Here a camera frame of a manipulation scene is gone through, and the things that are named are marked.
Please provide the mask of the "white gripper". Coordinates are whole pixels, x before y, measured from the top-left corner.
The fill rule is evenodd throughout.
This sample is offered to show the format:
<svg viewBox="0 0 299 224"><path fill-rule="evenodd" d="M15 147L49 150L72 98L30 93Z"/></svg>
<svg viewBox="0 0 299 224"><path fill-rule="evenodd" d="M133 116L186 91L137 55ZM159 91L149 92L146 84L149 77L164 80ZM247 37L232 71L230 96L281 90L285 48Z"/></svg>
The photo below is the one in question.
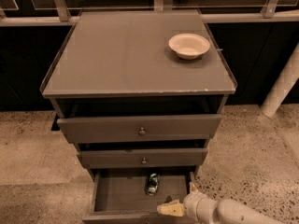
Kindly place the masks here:
<svg viewBox="0 0 299 224"><path fill-rule="evenodd" d="M199 203L206 198L206 195L199 192L193 182L189 183L190 193L184 198L183 204L179 200L163 203L157 206L157 212L161 215L171 217L184 217L185 215L195 222L202 222L205 219L200 212Z"/></svg>

